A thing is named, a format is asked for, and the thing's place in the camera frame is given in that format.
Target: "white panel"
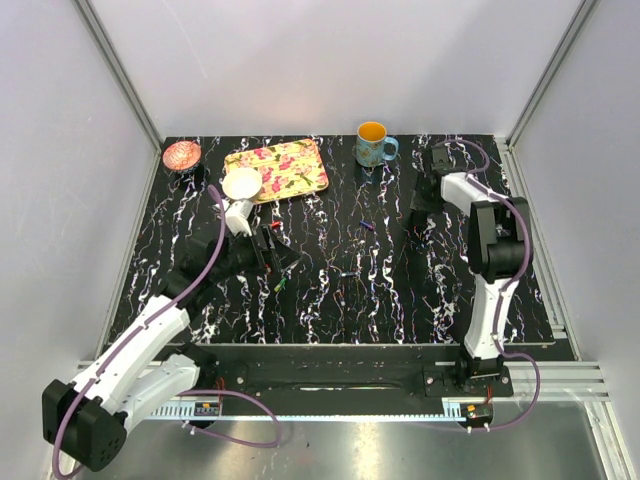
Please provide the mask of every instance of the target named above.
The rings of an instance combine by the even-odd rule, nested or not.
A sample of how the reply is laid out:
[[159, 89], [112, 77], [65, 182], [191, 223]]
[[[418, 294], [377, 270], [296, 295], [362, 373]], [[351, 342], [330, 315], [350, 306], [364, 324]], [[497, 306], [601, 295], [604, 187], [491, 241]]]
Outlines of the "white panel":
[[0, 14], [0, 465], [41, 478], [41, 395], [92, 357], [153, 150], [72, 2]]
[[517, 145], [581, 352], [640, 468], [640, 3], [600, 2]]
[[93, 0], [164, 135], [507, 134], [579, 0]]

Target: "floor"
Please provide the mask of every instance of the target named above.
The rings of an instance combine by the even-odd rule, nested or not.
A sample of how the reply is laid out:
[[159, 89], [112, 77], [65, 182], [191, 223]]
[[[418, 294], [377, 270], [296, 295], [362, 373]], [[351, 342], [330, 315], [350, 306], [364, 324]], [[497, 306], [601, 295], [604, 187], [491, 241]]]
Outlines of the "floor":
[[[238, 276], [193, 322], [198, 343], [459, 343], [469, 327], [474, 279], [466, 263], [466, 220], [454, 207], [414, 225], [410, 203], [424, 149], [444, 136], [401, 135], [396, 161], [363, 169], [353, 157], [355, 137], [313, 137], [320, 147], [329, 188], [318, 194], [264, 204], [254, 225], [281, 221], [281, 239], [302, 261], [284, 290], [280, 278]], [[491, 167], [480, 180], [508, 193], [491, 136], [480, 143]], [[200, 137], [203, 160], [186, 177], [158, 169], [108, 343], [142, 310], [184, 246], [184, 238], [211, 221], [207, 183], [223, 177], [233, 152], [291, 141], [294, 137]], [[165, 146], [177, 139], [168, 139]], [[452, 143], [450, 154], [466, 169], [479, 154]], [[375, 225], [375, 231], [359, 226]], [[360, 272], [341, 279], [341, 271]], [[552, 343], [551, 327], [532, 269], [514, 296], [507, 342]]]
[[[496, 422], [519, 412], [496, 407]], [[269, 441], [267, 422], [225, 423], [225, 433]], [[191, 436], [179, 424], [145, 421], [120, 455], [80, 480], [209, 479], [474, 479], [595, 480], [605, 474], [577, 403], [542, 403], [504, 432], [467, 436], [420, 424], [292, 423], [276, 450], [257, 450]]]

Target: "robotic arm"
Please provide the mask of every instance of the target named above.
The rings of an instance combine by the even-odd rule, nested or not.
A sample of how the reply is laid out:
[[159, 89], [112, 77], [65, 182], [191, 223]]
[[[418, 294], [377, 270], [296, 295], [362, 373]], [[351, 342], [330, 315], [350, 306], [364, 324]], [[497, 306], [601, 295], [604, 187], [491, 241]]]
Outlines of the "robotic arm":
[[[477, 391], [506, 374], [496, 341], [502, 345], [509, 304], [518, 286], [513, 277], [525, 256], [529, 206], [523, 198], [503, 197], [525, 220], [524, 231], [505, 205], [467, 180], [468, 174], [454, 166], [445, 146], [432, 148], [427, 156], [429, 164], [418, 179], [413, 212], [437, 214], [451, 203], [469, 217], [467, 258], [475, 275], [475, 296], [471, 325], [456, 362], [455, 380], [465, 391]], [[532, 260], [533, 254], [527, 259], [528, 264]], [[500, 295], [502, 306], [496, 318]]]
[[[49, 384], [42, 395], [45, 440], [55, 442], [72, 402], [85, 385], [98, 378], [80, 400], [61, 445], [62, 451], [90, 470], [98, 471], [122, 449], [128, 433], [167, 400], [193, 387], [213, 387], [216, 357], [193, 344], [176, 349], [159, 368], [140, 375], [167, 343], [200, 316], [219, 281], [240, 272], [281, 273], [300, 258], [280, 243], [267, 226], [249, 236], [225, 239], [218, 262], [207, 278], [177, 305], [148, 322], [152, 314], [200, 275], [215, 247], [216, 241], [211, 239], [218, 236], [217, 225], [191, 236], [186, 255], [164, 277], [156, 294], [118, 340], [71, 382], [54, 380]], [[114, 353], [117, 355], [105, 368], [105, 361]]]

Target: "mug handle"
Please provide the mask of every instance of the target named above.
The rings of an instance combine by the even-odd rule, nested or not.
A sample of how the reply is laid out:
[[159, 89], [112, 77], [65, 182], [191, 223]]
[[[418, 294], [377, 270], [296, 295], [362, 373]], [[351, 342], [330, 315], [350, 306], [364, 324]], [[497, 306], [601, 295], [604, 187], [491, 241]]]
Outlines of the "mug handle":
[[389, 144], [389, 145], [393, 145], [395, 147], [395, 152], [393, 152], [391, 155], [384, 153], [384, 147], [382, 150], [382, 159], [385, 161], [390, 161], [390, 160], [395, 160], [396, 157], [398, 156], [398, 149], [400, 148], [400, 145], [398, 144], [398, 141], [393, 138], [393, 137], [385, 137], [385, 139], [383, 140], [384, 144]]

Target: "gray floor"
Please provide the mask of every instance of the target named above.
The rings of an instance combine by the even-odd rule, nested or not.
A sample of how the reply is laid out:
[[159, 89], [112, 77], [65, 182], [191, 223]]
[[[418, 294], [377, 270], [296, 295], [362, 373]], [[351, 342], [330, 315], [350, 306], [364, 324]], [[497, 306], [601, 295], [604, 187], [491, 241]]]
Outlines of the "gray floor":
[[[515, 405], [499, 404], [497, 421]], [[267, 441], [262, 422], [218, 424], [234, 436]], [[114, 463], [82, 480], [142, 479], [604, 479], [586, 414], [579, 404], [539, 404], [504, 432], [467, 436], [393, 423], [289, 423], [286, 442], [257, 450], [201, 435], [179, 424], [143, 422]]]

